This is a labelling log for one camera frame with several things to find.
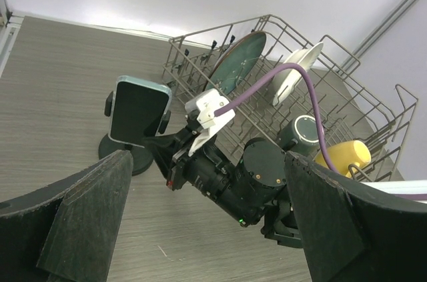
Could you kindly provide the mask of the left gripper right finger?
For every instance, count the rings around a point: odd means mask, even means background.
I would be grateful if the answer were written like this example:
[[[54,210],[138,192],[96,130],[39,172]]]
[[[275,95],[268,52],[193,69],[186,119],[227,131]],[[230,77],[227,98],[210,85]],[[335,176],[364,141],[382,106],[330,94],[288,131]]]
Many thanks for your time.
[[[284,173],[313,281],[426,280],[426,204],[291,151]]]

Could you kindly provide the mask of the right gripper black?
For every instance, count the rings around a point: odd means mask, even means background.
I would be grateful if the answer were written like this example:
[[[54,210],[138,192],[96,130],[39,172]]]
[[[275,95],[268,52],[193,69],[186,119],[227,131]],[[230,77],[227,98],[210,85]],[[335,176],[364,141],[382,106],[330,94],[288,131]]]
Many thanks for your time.
[[[200,128],[185,127],[176,134],[144,137],[141,140],[144,147],[154,148],[154,161],[172,191],[181,189],[187,181],[183,170],[189,161],[189,148],[200,132]]]

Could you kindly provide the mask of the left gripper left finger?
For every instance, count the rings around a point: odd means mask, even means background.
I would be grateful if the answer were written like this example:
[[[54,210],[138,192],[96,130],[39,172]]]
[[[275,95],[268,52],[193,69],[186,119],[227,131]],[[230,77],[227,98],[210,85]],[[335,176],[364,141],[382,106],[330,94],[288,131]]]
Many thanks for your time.
[[[1,202],[1,280],[106,281],[132,170],[131,154],[116,151]]]

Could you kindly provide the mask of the black smartphone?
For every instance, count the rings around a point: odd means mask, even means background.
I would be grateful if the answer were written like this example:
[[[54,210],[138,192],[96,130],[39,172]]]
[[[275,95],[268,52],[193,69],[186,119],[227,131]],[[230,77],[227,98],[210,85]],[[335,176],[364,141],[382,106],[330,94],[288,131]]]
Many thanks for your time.
[[[169,109],[172,90],[164,84],[121,75],[117,78],[110,113],[111,140],[143,147],[157,135]]]

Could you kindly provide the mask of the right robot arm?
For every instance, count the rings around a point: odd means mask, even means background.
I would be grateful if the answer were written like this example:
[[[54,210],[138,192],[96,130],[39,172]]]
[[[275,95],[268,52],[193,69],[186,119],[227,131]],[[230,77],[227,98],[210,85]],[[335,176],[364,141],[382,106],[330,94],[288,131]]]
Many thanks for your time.
[[[250,139],[233,164],[212,137],[194,153],[191,145],[201,133],[184,127],[171,135],[146,137],[166,185],[172,190],[189,183],[242,227],[263,221],[261,233],[278,245],[302,248],[286,184],[285,153],[261,137]]]

